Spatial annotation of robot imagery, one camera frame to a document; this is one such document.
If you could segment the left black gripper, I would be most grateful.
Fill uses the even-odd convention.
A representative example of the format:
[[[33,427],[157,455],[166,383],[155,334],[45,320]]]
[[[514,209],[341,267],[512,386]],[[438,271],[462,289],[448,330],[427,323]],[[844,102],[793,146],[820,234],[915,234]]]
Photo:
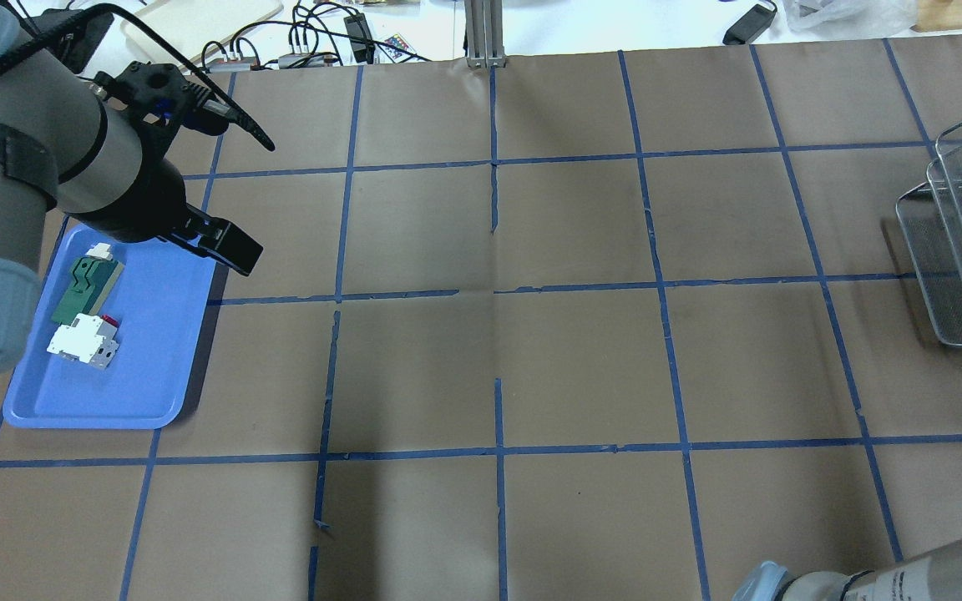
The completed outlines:
[[[234,222],[188,205],[183,176],[165,159],[182,127],[219,133],[215,90],[192,83],[172,65],[130,65],[118,77],[97,73],[93,83],[123,104],[127,132],[139,142],[139,164],[118,197],[72,216],[119,242],[163,240],[251,276],[263,244]]]

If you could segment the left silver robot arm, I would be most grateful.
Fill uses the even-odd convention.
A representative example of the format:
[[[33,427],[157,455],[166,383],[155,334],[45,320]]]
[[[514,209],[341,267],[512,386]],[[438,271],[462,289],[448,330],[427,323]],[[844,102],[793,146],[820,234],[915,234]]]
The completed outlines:
[[[53,56],[66,34],[102,17],[133,24],[172,57],[85,81]],[[43,222],[61,210],[115,242],[163,240],[248,276],[262,245],[187,202],[167,160],[184,127],[216,136],[236,125],[275,142],[206,73],[134,13],[99,3],[41,32],[0,1],[0,374],[22,359],[39,297]]]

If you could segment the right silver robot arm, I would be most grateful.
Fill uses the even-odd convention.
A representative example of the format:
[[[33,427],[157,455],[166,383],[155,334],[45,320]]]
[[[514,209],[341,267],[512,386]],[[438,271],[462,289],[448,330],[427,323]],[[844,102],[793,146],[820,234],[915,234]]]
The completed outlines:
[[[791,574],[760,563],[734,600],[962,600],[962,539],[880,570]]]

